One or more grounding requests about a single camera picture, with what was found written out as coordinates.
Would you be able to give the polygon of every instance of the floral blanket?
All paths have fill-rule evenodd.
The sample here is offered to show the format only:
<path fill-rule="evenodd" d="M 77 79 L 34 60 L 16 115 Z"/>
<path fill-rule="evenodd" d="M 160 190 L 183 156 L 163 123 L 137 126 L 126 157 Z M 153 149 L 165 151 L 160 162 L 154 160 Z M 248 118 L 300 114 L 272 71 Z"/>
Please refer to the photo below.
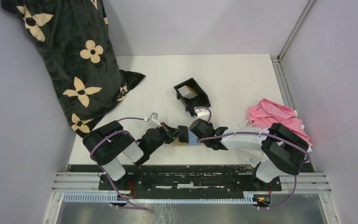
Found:
<path fill-rule="evenodd" d="M 1 0 L 1 6 L 21 18 L 69 125 L 82 137 L 145 77 L 119 70 L 102 0 Z"/>

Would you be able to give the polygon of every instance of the cable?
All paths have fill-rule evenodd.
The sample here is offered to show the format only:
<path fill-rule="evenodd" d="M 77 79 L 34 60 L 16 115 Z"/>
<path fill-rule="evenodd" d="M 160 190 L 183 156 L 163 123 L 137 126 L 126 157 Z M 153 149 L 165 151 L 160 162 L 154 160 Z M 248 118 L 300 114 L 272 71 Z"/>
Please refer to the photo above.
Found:
<path fill-rule="evenodd" d="M 311 157 L 310 157 L 310 154 L 304 150 L 303 148 L 291 143 L 290 141 L 287 141 L 283 138 L 280 138 L 278 136 L 275 136 L 273 134 L 268 134 L 268 133 L 259 133 L 259 132 L 233 132 L 233 133 L 227 133 L 227 134 L 222 134 L 222 135 L 218 135 L 218 136 L 213 136 L 213 137 L 207 137 L 207 138 L 202 138 L 200 140 L 198 140 L 198 142 L 202 142 L 202 141 L 205 141 L 205 140 L 211 140 L 211 139 L 219 139 L 219 138 L 223 138 L 223 137 L 227 137 L 227 136 L 231 136 L 231 135 L 236 135 L 236 134 L 251 134 L 251 135 L 263 135 L 263 136 L 267 136 L 267 137 L 271 137 L 273 139 L 276 139 L 278 141 L 283 141 L 284 143 L 294 147 L 295 149 L 299 150 L 300 152 L 304 153 L 307 155 L 307 158 L 305 158 L 304 162 L 308 162 Z"/>
<path fill-rule="evenodd" d="M 209 122 L 209 121 L 211 120 L 211 118 L 212 118 L 212 111 L 211 111 L 209 108 L 207 108 L 206 106 L 197 106 L 197 107 L 195 107 L 194 109 L 195 109 L 195 110 L 197 110 L 197 109 L 205 109 L 205 110 L 209 111 L 209 118 L 208 118 L 207 122 Z"/>
<path fill-rule="evenodd" d="M 93 154 L 94 152 L 104 143 L 106 142 L 108 139 L 110 139 L 111 137 L 117 135 L 117 134 L 121 134 L 121 133 L 124 133 L 124 134 L 130 134 L 130 132 L 128 131 L 125 131 L 125 130 L 121 130 L 121 131 L 118 131 L 118 132 L 114 132 L 108 136 L 106 136 L 106 138 L 102 139 L 94 148 L 93 150 L 90 152 L 90 158 L 92 160 L 95 161 L 94 157 L 93 157 Z M 148 210 L 147 208 L 144 208 L 144 207 L 141 207 L 141 206 L 138 206 L 132 202 L 130 202 L 126 197 L 124 197 L 119 191 L 118 189 L 116 188 L 112 178 L 109 176 L 109 174 L 106 172 L 106 170 L 102 167 L 102 166 L 99 166 L 101 168 L 101 170 L 103 172 L 106 173 L 106 177 L 108 178 L 109 180 L 109 183 L 112 185 L 113 189 L 116 191 L 117 195 L 119 195 L 120 198 L 122 198 L 124 201 L 126 201 L 128 204 L 132 205 L 133 207 L 119 207 L 119 208 L 122 208 L 122 209 L 138 209 L 138 210 Z"/>
<path fill-rule="evenodd" d="M 117 121 L 122 121 L 122 120 L 127 120 L 127 119 L 133 119 L 133 120 L 145 120 L 144 118 L 135 118 L 135 117 L 127 117 L 127 118 L 121 118 L 118 119 Z"/>
<path fill-rule="evenodd" d="M 276 205 L 274 205 L 274 206 L 266 207 L 266 208 L 258 207 L 258 209 L 261 209 L 261 210 L 269 210 L 269 209 L 281 207 L 282 205 L 286 204 L 286 203 L 292 198 L 294 192 L 296 191 L 296 186 L 297 186 L 297 176 L 294 176 L 294 187 L 293 187 L 293 190 L 291 191 L 291 194 L 289 195 L 288 198 L 286 198 L 283 202 L 281 202 L 281 203 L 279 203 L 279 204 L 276 204 Z"/>

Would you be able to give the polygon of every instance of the white table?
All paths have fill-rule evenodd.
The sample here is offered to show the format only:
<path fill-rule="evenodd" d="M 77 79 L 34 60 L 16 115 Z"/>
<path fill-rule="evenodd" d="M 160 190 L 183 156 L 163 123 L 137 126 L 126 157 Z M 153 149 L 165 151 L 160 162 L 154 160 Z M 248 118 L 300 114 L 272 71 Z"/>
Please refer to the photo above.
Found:
<path fill-rule="evenodd" d="M 123 117 L 149 117 L 159 114 L 158 120 L 167 125 L 190 126 L 196 120 L 176 99 L 174 86 L 193 77 L 209 96 L 213 126 L 238 128 L 248 108 L 267 98 L 283 105 L 274 68 L 268 54 L 252 55 L 177 55 L 177 56 L 121 56 L 117 57 L 123 70 L 146 75 L 125 100 L 108 113 L 96 126 L 101 127 Z M 141 138 L 152 122 L 124 120 L 125 130 L 134 138 Z M 69 164 L 95 164 L 90 153 L 76 136 Z M 122 164 L 133 164 L 123 154 Z M 244 152 L 239 150 L 214 151 L 207 147 L 158 148 L 145 165 L 217 165 L 246 164 Z"/>

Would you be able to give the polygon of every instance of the black blanket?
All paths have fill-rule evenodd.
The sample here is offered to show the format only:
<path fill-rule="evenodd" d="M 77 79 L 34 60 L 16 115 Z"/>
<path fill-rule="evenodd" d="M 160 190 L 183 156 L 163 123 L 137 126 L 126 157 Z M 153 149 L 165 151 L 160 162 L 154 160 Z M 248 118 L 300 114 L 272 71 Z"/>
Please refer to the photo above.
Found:
<path fill-rule="evenodd" d="M 82 137 L 145 77 L 119 70 L 102 0 L 2 0 L 1 6 L 22 19 L 69 125 Z"/>

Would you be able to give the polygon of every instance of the flower center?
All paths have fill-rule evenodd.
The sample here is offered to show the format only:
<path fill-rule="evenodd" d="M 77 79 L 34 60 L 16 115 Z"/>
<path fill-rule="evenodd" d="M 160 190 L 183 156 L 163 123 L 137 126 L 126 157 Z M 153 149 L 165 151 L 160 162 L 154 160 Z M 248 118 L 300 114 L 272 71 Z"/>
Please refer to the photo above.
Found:
<path fill-rule="evenodd" d="M 34 27 L 36 25 L 36 21 L 32 17 L 26 18 L 25 22 L 31 27 Z"/>

